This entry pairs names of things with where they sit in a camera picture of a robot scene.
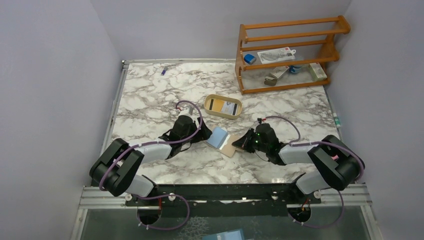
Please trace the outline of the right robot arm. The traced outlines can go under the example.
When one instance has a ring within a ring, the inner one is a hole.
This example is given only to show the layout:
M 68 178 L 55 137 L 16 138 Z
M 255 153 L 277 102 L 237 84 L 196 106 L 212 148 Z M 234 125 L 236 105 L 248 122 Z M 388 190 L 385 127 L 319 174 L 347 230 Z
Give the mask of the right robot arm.
M 298 176 L 288 190 L 289 199 L 300 204 L 322 189 L 344 190 L 364 174 L 363 160 L 334 135 L 321 141 L 283 143 L 268 123 L 260 123 L 232 145 L 248 153 L 262 152 L 268 162 L 286 166 L 314 164 L 316 170 Z

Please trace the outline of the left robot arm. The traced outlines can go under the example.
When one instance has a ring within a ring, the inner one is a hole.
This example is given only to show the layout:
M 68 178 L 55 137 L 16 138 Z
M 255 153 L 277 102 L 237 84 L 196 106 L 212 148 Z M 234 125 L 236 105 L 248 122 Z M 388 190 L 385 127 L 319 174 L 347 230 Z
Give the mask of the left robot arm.
M 137 195 L 144 205 L 152 205 L 157 200 L 156 184 L 137 171 L 142 164 L 156 160 L 168 160 L 183 152 L 185 144 L 208 140 L 212 131 L 201 117 L 193 120 L 188 115 L 180 115 L 173 127 L 151 144 L 142 143 L 130 146 L 122 138 L 117 138 L 107 147 L 89 171 L 89 176 L 102 191 L 117 197 L 123 193 Z

